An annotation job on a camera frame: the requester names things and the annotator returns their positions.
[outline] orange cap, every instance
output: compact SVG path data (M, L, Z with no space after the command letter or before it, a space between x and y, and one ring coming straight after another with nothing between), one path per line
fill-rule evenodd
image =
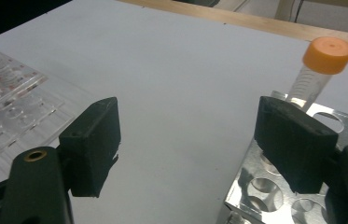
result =
M311 42L302 61L315 72L338 74L348 64L348 42L336 37L318 37Z

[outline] rack hole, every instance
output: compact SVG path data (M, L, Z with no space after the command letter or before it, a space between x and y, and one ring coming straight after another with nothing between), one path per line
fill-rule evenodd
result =
M22 128L25 128L33 124L35 119L32 115L24 115L20 117L17 122Z
M230 212L230 216L226 222L226 224L252 224L249 220L241 216L240 214L236 212Z
M32 95L31 93L28 93L28 95L23 96L22 100L26 105L37 105L42 102L42 98Z
M313 115L313 118L325 124L326 126L328 126L328 128L330 128L336 133L342 132L344 128L344 126L342 125L342 122L337 117L331 114L316 113L315 115Z
M292 204L292 218L295 224L327 223L327 212L319 203L299 199Z
M247 188L249 202L263 212L274 212L284 203L279 187L267 178L253 179Z
M13 133L9 130L0 131L0 144L6 144L13 137Z
M7 112L6 116L10 119L18 117L22 113L22 108L20 107L11 107Z

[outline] wooden surface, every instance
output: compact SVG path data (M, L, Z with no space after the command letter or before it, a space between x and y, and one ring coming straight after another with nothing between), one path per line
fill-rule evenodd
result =
M336 36L348 41L348 33L329 30L309 25L297 24L288 21L278 21L241 13L225 11L211 7L200 7L191 4L170 0L119 0L142 7L150 7L173 13L205 18L212 21L221 21L227 24L239 25L251 29L265 31L277 35L289 36L311 41L319 36Z

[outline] white table surface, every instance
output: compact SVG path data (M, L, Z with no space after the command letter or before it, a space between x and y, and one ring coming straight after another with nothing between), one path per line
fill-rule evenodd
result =
M20 62L118 97L119 160L99 199L72 198L76 223L215 223L259 96L289 90L307 46L113 0L74 0L0 35ZM348 113L348 66L317 103Z

